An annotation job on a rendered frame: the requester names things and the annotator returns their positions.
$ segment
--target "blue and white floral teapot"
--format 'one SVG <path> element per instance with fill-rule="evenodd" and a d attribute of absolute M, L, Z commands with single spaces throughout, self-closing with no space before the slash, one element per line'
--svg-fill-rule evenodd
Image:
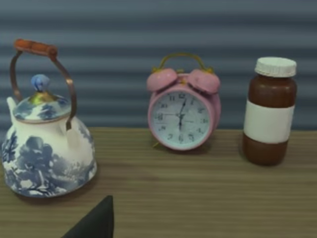
<path fill-rule="evenodd" d="M 72 192 L 97 171 L 95 147 L 85 125 L 75 117 L 76 93 L 66 69 L 56 59 L 57 48 L 17 40 L 10 78 L 18 104 L 7 99 L 12 126 L 2 144 L 5 183 L 28 197 L 55 197 Z M 23 52 L 48 56 L 66 79 L 68 99 L 48 91 L 50 80 L 42 74 L 32 77 L 33 96 L 22 99 L 16 83 L 15 64 Z"/>

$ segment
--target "medicine bottle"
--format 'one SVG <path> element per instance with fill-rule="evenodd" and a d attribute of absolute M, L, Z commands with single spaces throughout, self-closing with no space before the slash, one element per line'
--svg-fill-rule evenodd
<path fill-rule="evenodd" d="M 296 62 L 259 58 L 250 82 L 243 129 L 242 151 L 252 163 L 274 166 L 285 157 L 297 86 L 292 77 Z"/>

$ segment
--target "table surface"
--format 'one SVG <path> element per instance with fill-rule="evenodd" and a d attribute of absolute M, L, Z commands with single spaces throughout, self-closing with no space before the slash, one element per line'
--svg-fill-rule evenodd
<path fill-rule="evenodd" d="M 0 237 L 59 238 L 114 196 L 115 238 L 316 238 L 317 132 L 294 131 L 285 162 L 259 167 L 239 154 L 241 131 L 173 152 L 147 129 L 91 128 L 97 176 L 69 195 L 15 195 L 0 169 Z"/>

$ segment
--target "alarm clock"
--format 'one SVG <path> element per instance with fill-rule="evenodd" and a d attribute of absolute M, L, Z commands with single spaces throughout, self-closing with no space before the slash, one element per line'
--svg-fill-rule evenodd
<path fill-rule="evenodd" d="M 171 57 L 191 57 L 200 69 L 190 73 L 164 68 Z M 154 138 L 162 145 L 179 151 L 202 145 L 217 128 L 221 104 L 220 80 L 212 68 L 190 53 L 175 53 L 163 58 L 147 79 L 152 92 L 148 124 Z"/>

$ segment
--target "white clock dial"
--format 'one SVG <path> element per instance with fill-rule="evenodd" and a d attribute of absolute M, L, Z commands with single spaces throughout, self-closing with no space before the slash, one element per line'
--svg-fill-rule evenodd
<path fill-rule="evenodd" d="M 175 91 L 160 97 L 152 107 L 151 126 L 155 135 L 175 149 L 201 143 L 210 128 L 206 106 L 195 96 Z"/>

